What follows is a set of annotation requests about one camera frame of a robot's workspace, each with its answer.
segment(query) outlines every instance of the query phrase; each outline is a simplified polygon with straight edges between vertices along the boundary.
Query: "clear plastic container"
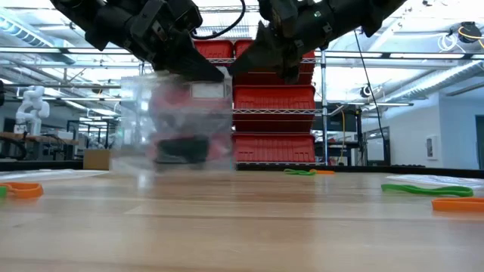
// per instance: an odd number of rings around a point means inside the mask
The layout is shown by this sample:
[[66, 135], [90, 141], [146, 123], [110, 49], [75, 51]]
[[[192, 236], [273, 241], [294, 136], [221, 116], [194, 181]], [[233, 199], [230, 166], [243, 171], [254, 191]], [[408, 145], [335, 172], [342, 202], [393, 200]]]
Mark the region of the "clear plastic container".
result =
[[124, 78], [122, 93], [132, 97], [120, 103], [111, 169], [232, 170], [232, 78], [219, 69], [221, 83], [168, 73]]

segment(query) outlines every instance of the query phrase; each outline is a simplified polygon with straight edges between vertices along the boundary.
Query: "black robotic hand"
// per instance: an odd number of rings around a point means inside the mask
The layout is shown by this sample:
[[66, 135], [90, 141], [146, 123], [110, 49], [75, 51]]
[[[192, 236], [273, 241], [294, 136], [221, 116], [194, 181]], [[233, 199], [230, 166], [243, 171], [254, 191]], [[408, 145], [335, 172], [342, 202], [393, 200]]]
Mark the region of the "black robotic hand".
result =
[[274, 70], [292, 84], [299, 78], [304, 54], [321, 48], [362, 26], [369, 37], [405, 0], [259, 0], [259, 12], [269, 22], [259, 22], [256, 40], [231, 65], [232, 75], [253, 68]]
[[191, 0], [51, 0], [85, 30], [100, 51], [108, 42], [189, 80], [222, 81], [224, 75], [194, 47], [190, 32], [202, 24]]
[[[194, 47], [190, 33], [202, 24], [202, 17], [191, 0], [51, 2], [84, 29], [86, 41], [100, 51], [112, 42], [152, 63], [156, 70], [168, 70], [190, 80], [224, 79]], [[259, 23], [255, 42], [230, 66], [229, 73], [235, 76], [264, 67], [277, 72], [287, 83], [294, 83], [305, 53], [315, 48], [324, 50], [329, 42], [359, 26], [372, 36], [404, 2], [259, 0], [259, 12], [269, 25]]]

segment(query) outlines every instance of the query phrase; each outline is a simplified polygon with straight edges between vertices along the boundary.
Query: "red storage bin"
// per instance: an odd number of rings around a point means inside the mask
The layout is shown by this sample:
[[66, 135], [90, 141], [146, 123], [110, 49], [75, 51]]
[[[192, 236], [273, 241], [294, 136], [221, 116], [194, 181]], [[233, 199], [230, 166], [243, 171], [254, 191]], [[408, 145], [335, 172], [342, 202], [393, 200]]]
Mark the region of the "red storage bin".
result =
[[205, 58], [233, 58], [234, 44], [231, 41], [195, 41], [195, 47]]
[[[235, 57], [239, 57], [249, 46], [252, 40], [236, 41]], [[303, 58], [315, 58], [315, 52], [310, 51], [302, 56]], [[312, 74], [315, 71], [314, 63], [301, 63], [299, 66], [299, 85], [307, 85], [312, 82]], [[255, 70], [252, 73], [243, 74], [235, 78], [236, 85], [283, 85], [284, 80], [275, 73], [268, 73], [267, 70]]]
[[310, 134], [234, 134], [238, 162], [315, 162]]
[[[234, 88], [234, 108], [244, 110], [314, 110], [311, 85], [251, 86]], [[314, 114], [234, 114], [238, 132], [309, 132]]]

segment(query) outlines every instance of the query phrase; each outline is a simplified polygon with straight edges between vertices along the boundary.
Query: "green plastic strip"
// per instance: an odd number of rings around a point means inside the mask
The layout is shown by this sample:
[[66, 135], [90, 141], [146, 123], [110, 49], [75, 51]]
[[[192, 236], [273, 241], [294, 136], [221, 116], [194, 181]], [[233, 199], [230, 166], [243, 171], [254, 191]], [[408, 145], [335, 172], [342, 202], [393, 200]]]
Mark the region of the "green plastic strip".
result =
[[316, 172], [308, 172], [308, 171], [293, 170], [293, 169], [285, 169], [284, 173], [286, 175], [316, 175]]
[[7, 197], [7, 187], [0, 186], [0, 198]]
[[464, 186], [447, 186], [436, 189], [425, 189], [414, 185], [396, 185], [396, 184], [382, 184], [381, 190], [400, 190], [407, 193], [424, 194], [431, 196], [473, 196], [474, 192], [469, 187]]

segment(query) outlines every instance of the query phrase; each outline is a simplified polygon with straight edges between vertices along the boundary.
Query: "white humanoid robot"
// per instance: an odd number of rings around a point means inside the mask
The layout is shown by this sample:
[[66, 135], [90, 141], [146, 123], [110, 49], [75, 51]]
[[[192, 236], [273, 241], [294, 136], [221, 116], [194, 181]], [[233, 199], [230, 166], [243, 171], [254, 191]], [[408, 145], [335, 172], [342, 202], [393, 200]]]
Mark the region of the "white humanoid robot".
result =
[[40, 135], [41, 119], [47, 118], [50, 114], [50, 106], [42, 99], [44, 90], [44, 87], [41, 86], [30, 86], [29, 90], [23, 93], [22, 104], [18, 107], [15, 115], [15, 133], [27, 132], [33, 136]]

